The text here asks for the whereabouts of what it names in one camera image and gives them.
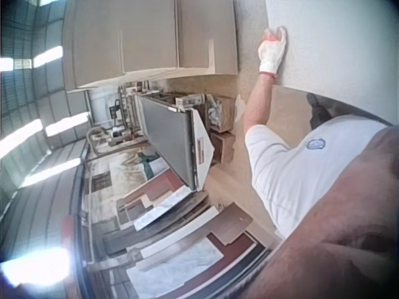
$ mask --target cabinet door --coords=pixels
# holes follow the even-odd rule
[[[123,75],[118,16],[113,3],[75,2],[72,60],[76,87]]]
[[[174,0],[119,0],[124,72],[177,67]]]

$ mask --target white work glove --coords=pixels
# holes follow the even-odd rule
[[[270,29],[266,29],[263,39],[257,50],[261,60],[259,71],[260,73],[275,75],[286,48],[286,31],[278,27],[277,34],[274,34]]]

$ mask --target wall cabinet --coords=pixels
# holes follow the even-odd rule
[[[71,0],[63,45],[68,91],[238,72],[233,0]]]

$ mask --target floor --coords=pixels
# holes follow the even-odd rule
[[[259,67],[257,47],[267,28],[265,0],[234,0],[238,37],[238,76],[200,76],[176,78],[157,82],[165,91],[212,93],[234,100],[238,95],[247,102],[256,81]],[[305,93],[275,87],[269,127],[281,135],[289,145],[297,145],[310,131],[310,107]],[[205,188],[214,205],[226,206],[235,202],[268,232],[275,228],[263,203],[251,187],[251,169],[244,144],[243,118],[234,125],[236,135],[233,162],[215,166],[209,172]]]

